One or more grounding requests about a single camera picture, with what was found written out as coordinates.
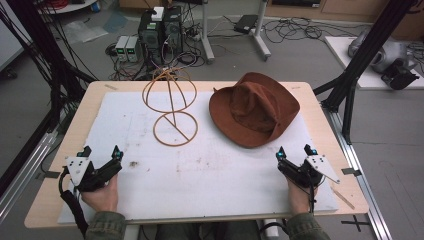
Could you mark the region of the black device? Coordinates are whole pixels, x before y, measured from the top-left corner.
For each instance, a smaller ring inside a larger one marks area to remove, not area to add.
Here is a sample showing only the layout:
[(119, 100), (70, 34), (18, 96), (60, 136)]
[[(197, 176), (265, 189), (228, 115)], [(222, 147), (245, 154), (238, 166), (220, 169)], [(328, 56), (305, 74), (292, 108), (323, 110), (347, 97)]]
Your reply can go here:
[(391, 89), (402, 90), (417, 80), (418, 76), (406, 68), (401, 59), (396, 59), (383, 71), (381, 79)]

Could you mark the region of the wooden hoop hat stand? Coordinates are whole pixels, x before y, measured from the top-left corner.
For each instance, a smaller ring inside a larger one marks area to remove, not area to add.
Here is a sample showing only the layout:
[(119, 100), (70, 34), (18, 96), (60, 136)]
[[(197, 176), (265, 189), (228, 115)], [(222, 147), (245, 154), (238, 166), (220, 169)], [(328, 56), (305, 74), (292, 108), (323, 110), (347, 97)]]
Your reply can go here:
[(144, 105), (159, 114), (152, 132), (162, 145), (180, 147), (197, 135), (199, 124), (187, 109), (196, 101), (198, 90), (182, 68), (159, 68), (141, 93)]

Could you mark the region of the white table post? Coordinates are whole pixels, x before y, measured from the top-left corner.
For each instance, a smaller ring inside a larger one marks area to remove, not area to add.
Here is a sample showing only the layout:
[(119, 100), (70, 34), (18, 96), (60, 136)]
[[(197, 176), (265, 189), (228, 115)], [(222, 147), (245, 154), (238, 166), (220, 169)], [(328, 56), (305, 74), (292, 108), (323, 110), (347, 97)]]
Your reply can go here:
[(263, 220), (264, 235), (268, 240), (277, 240), (279, 238), (279, 230), (276, 219)]

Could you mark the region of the flat black box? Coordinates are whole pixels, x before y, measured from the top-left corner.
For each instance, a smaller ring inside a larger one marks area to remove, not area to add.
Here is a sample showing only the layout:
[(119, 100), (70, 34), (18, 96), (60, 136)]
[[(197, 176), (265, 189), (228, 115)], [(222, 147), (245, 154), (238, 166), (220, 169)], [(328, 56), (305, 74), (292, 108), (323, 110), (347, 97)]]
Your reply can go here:
[(248, 34), (255, 26), (257, 19), (257, 15), (243, 15), (234, 25), (234, 30), (239, 33)]

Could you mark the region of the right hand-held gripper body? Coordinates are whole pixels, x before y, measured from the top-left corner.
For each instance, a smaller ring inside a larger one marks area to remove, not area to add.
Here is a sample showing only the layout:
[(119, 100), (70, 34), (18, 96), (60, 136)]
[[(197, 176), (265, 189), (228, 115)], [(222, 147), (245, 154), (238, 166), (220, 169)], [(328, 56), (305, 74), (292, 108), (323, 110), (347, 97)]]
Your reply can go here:
[(278, 170), (302, 188), (317, 187), (324, 178), (340, 183), (339, 176), (325, 155), (306, 156), (300, 166), (289, 161), (284, 154), (277, 154), (276, 158)]

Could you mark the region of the clear plastic sheet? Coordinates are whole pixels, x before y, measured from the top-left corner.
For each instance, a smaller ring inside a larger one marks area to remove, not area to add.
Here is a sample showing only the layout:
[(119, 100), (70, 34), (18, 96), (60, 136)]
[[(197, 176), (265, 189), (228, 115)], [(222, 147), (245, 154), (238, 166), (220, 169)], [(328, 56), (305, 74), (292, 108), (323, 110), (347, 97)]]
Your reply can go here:
[(102, 27), (88, 27), (83, 21), (68, 23), (63, 28), (65, 36), (70, 44), (89, 42), (108, 34)]

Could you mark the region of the thin wooden stick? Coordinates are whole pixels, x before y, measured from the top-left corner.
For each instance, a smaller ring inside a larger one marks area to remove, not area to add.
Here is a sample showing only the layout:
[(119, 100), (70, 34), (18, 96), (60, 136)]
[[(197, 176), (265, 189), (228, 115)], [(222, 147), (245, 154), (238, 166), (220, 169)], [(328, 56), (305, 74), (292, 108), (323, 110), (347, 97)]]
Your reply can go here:
[(337, 191), (335, 188), (330, 187), (333, 193), (341, 199), (347, 206), (349, 206), (352, 210), (355, 210), (355, 206), (346, 198), (344, 197), (339, 191)]

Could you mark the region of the white round table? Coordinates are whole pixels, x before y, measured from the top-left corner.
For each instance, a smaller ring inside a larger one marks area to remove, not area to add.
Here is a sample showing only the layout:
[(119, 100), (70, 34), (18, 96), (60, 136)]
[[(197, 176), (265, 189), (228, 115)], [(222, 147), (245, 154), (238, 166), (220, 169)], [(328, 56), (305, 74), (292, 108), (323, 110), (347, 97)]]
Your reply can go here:
[(43, 0), (37, 4), (37, 10), (39, 13), (62, 14), (87, 8), (96, 1), (83, 0), (82, 3), (73, 3), (72, 0)]

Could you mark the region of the person's right hand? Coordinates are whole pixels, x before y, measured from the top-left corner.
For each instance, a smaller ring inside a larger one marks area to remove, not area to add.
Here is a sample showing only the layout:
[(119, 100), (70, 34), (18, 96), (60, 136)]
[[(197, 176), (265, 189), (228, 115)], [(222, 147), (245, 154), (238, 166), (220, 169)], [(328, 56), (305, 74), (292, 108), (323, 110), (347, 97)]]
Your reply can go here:
[(311, 193), (308, 188), (301, 188), (291, 179), (287, 179), (288, 201), (291, 215), (309, 213), (311, 211)]

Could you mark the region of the white platform board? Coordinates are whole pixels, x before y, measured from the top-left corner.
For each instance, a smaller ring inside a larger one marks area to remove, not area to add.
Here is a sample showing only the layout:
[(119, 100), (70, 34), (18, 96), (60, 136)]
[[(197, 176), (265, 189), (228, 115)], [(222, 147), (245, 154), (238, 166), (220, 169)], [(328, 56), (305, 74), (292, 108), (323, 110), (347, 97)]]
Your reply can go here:
[[(348, 47), (355, 37), (333, 37), (324, 38), (327, 46), (343, 68), (346, 68), (351, 61), (348, 56)], [(418, 76), (418, 79), (406, 87), (406, 90), (424, 90), (424, 77), (415, 69), (412, 73)], [(360, 90), (390, 90), (390, 87), (383, 82), (381, 75), (368, 67), (358, 80), (357, 88)]]

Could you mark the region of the white metal stand legs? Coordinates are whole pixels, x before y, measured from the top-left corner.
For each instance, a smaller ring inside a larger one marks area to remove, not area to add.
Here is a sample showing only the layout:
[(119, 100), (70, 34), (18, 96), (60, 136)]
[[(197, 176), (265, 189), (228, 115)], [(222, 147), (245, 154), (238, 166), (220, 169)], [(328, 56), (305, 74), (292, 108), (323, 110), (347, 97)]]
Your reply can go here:
[[(209, 0), (201, 0), (202, 2), (202, 31), (201, 31), (201, 43), (206, 56), (206, 63), (212, 64), (215, 60), (215, 56), (211, 47), (211, 44), (208, 39), (208, 1)], [(266, 7), (268, 4), (268, 0), (260, 0), (259, 10), (258, 10), (258, 19), (256, 28), (250, 31), (252, 35), (252, 39), (259, 47), (260, 53), (263, 55), (263, 60), (266, 61), (270, 56), (271, 52), (265, 44), (264, 40), (261, 37), (261, 31), (263, 26), (263, 20), (265, 16)]]

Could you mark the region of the white foam mat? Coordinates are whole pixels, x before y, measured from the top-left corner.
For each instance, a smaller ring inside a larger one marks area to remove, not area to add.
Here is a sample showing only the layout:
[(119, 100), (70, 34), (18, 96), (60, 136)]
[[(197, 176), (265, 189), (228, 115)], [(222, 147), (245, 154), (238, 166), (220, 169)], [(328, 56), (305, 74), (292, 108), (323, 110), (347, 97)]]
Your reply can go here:
[(187, 144), (160, 110), (171, 105), (165, 92), (147, 108), (138, 92), (106, 94), (91, 126), (86, 146), (96, 167), (123, 153), (118, 175), (118, 210), (133, 222), (212, 219), (283, 214), (288, 210), (287, 183), (276, 153), (302, 164), (312, 142), (301, 115), (278, 139), (247, 149), (225, 137), (208, 110), (210, 95), (199, 93), (177, 125), (197, 134)]

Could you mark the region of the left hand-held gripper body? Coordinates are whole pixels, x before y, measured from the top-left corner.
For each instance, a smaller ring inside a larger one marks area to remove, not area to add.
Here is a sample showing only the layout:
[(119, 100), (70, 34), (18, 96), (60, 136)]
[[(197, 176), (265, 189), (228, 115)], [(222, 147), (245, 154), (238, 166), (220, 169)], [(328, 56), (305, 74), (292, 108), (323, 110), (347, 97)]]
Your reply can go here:
[(67, 168), (73, 185), (80, 192), (93, 192), (102, 188), (121, 169), (121, 158), (112, 158), (95, 169), (88, 157), (67, 157)]

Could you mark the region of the person's left hand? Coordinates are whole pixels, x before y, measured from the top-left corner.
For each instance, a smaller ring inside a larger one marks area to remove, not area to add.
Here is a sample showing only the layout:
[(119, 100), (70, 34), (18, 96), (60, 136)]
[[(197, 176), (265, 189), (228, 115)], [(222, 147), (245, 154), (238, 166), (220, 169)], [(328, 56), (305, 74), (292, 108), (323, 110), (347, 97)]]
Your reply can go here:
[(94, 192), (83, 192), (82, 200), (96, 212), (116, 212), (118, 205), (118, 176), (113, 176), (107, 185)]

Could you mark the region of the brown felt hat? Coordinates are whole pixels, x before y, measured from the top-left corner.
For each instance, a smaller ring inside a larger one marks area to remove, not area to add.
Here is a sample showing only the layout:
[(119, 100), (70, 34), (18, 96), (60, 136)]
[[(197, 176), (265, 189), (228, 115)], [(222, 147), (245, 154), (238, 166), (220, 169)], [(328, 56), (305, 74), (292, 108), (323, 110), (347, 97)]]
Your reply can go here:
[(278, 81), (246, 73), (234, 86), (215, 90), (209, 114), (231, 141), (255, 148), (279, 138), (300, 111), (297, 99)]

